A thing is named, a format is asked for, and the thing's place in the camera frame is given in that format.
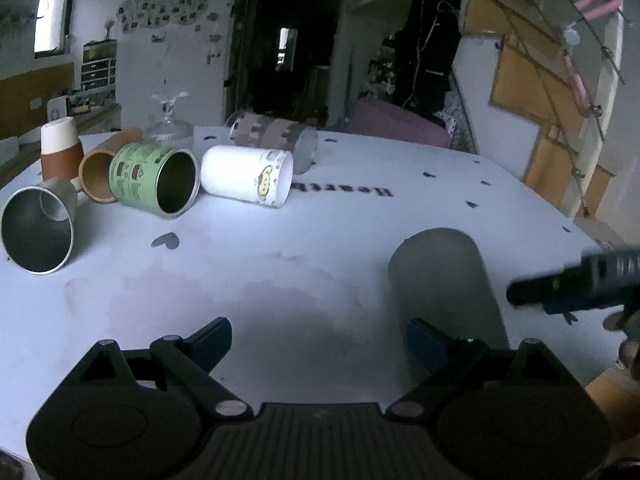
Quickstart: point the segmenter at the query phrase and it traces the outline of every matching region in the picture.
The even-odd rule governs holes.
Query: pink clip
[[[604,3],[600,4],[594,9],[582,12],[585,8],[589,7],[591,4],[594,4],[597,1],[599,0],[578,0],[577,2],[574,2],[574,6],[582,13],[585,20],[591,21],[615,12],[622,5],[622,0],[603,0]]]
[[[593,104],[591,103],[591,98],[584,85],[582,76],[577,71],[568,54],[565,53],[562,56],[562,61],[569,74],[569,85],[571,85],[571,94],[574,98],[575,107],[582,117],[587,118],[591,115]]]

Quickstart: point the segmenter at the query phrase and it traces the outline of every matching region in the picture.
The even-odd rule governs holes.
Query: desk
[[[228,142],[227,131],[196,128],[196,154]],[[82,137],[85,152],[107,136]],[[217,316],[230,319],[234,342],[212,376],[254,408],[265,400],[386,407],[412,386],[386,268],[402,241],[441,226],[478,245],[512,346],[542,339],[582,383],[615,360],[622,336],[601,326],[610,311],[579,312],[569,326],[506,301],[513,278],[578,262],[596,246],[494,163],[333,132],[320,133],[316,162],[295,178],[307,192],[293,189],[279,210],[201,191],[191,210],[165,221],[81,194],[63,269],[33,276],[0,255],[0,447],[27,457],[31,417],[97,340],[146,348]],[[37,162],[12,180],[0,203],[37,183],[39,171]],[[167,232],[179,247],[153,248]]]

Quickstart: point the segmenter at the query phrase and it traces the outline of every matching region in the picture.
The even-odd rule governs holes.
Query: screw
[[[391,407],[391,413],[402,418],[417,418],[422,415],[424,408],[421,404],[411,400],[396,402]]]
[[[221,400],[216,404],[216,413],[221,416],[240,416],[247,410],[242,400]]]

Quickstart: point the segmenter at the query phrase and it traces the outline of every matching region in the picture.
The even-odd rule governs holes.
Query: window
[[[298,30],[296,28],[283,27],[280,29],[276,58],[276,70],[278,72],[293,71],[293,59],[296,55],[297,38]]]
[[[65,51],[72,0],[40,0],[33,43],[35,57],[56,56]]]

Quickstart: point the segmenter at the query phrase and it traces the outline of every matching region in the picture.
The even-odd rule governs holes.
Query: green tin can
[[[109,188],[123,204],[176,218],[191,207],[200,188],[198,162],[189,150],[132,142],[113,157]]]

